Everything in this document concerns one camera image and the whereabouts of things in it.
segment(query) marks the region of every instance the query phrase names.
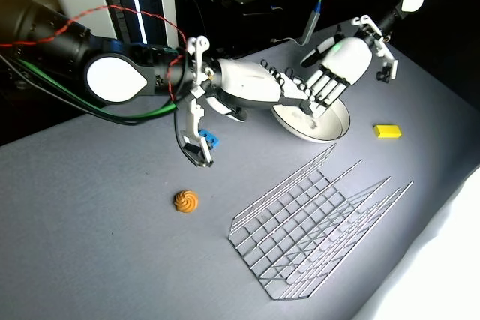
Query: yellow sponge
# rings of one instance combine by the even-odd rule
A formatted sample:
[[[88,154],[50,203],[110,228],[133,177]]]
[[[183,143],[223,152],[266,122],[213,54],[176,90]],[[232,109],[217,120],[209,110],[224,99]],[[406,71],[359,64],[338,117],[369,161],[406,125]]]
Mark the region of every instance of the yellow sponge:
[[[379,138],[396,139],[402,136],[402,132],[398,125],[375,125],[373,130]]]

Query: table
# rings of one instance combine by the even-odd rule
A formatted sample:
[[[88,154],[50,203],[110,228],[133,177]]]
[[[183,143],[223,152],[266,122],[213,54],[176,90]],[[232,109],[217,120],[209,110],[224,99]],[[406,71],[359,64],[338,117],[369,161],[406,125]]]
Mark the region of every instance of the table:
[[[289,42],[247,60],[307,76],[298,63],[309,49]],[[394,82],[375,80],[375,59],[342,97],[351,128],[322,172],[363,159],[346,193],[388,175],[388,192],[415,183],[313,298],[271,301],[227,235],[235,214],[328,145],[296,138],[269,111],[239,124],[207,109],[202,126],[221,145],[213,167],[196,169],[170,117],[122,127],[86,115],[0,148],[0,319],[349,319],[480,162],[480,114],[393,53]],[[399,124],[402,138],[377,139],[378,123]],[[183,189],[200,196],[191,214],[172,205]]]

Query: metal wire basket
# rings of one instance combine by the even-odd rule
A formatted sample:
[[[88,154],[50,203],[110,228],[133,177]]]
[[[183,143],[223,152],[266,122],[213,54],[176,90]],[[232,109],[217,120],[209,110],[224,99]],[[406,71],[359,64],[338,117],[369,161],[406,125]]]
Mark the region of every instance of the metal wire basket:
[[[390,177],[349,198],[320,171],[335,145],[233,218],[229,240],[274,300],[309,298],[413,184],[372,204]]]

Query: dark background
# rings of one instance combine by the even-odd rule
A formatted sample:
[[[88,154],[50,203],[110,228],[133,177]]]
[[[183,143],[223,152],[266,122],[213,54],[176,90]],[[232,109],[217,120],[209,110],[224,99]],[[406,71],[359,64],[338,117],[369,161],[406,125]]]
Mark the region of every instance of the dark background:
[[[206,34],[212,55],[235,58],[274,45],[272,38],[301,36],[317,0],[259,0],[246,7],[231,0],[176,2],[178,23],[187,35]],[[480,84],[474,69],[479,33],[470,20],[477,3],[425,0],[418,13],[397,25],[391,44],[480,109]],[[324,0],[317,28],[375,13],[382,6],[383,0]],[[19,88],[1,66],[0,80],[0,111],[4,115],[0,144],[79,114],[39,91]]]

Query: robotic arm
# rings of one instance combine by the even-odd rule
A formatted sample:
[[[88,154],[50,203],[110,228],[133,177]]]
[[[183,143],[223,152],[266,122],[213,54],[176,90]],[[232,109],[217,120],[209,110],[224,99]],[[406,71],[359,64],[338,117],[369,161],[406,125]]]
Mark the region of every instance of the robotic arm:
[[[206,58],[206,37],[189,38],[186,49],[149,44],[124,44],[94,36],[89,29],[32,0],[0,0],[0,55],[15,64],[37,65],[66,79],[71,88],[86,89],[104,103],[124,103],[140,95],[169,95],[176,108],[187,107],[181,132],[182,151],[198,166],[210,166],[215,137],[199,128],[205,97],[220,114],[244,121],[244,108],[297,106],[305,114],[321,116],[370,66],[372,52],[384,59],[379,78],[395,78],[397,61],[385,45],[396,19],[415,11],[423,0],[402,0],[386,15],[382,30],[369,17],[355,18],[354,37],[341,34],[321,43],[302,65],[319,64],[305,82],[265,64]],[[57,29],[69,25],[58,37]]]

